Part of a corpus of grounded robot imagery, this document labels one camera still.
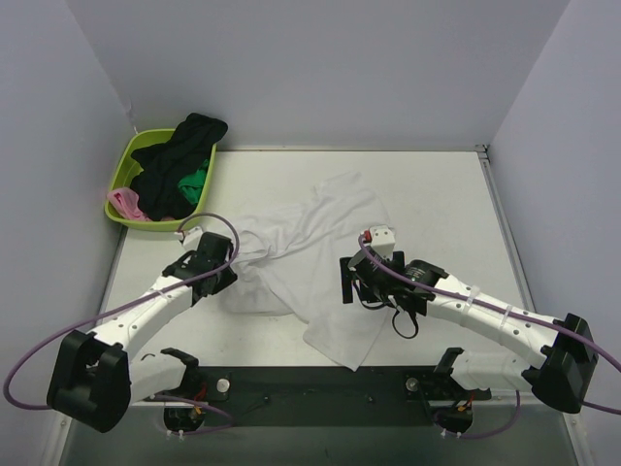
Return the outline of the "white t shirt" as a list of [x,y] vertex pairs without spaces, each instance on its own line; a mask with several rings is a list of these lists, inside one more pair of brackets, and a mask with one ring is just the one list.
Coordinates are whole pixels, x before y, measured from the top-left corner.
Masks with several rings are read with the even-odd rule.
[[317,184],[305,202],[233,219],[241,241],[233,263],[238,279],[221,292],[221,308],[232,314],[293,314],[307,326],[307,345],[357,370],[386,313],[343,303],[340,260],[359,250],[362,231],[389,222],[357,172]]

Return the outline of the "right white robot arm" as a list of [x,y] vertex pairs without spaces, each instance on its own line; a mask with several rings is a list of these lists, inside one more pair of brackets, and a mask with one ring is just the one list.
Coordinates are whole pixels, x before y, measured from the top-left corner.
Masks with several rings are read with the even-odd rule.
[[391,307],[445,320],[507,350],[507,355],[447,350],[438,370],[464,390],[514,389],[532,392],[557,411],[577,414],[598,363],[589,348],[587,321],[534,315],[481,293],[443,268],[402,252],[369,259],[362,251],[340,260],[343,301],[359,297],[370,309]]

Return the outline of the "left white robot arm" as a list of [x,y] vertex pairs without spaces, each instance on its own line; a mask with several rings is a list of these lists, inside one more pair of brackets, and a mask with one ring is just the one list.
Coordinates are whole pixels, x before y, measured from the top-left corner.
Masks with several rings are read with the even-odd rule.
[[143,303],[87,333],[68,333],[52,371],[48,406],[106,433],[136,402],[159,394],[183,400],[205,391],[196,357],[174,348],[142,349],[173,318],[235,282],[228,263],[233,252],[231,239],[206,232],[164,269]]

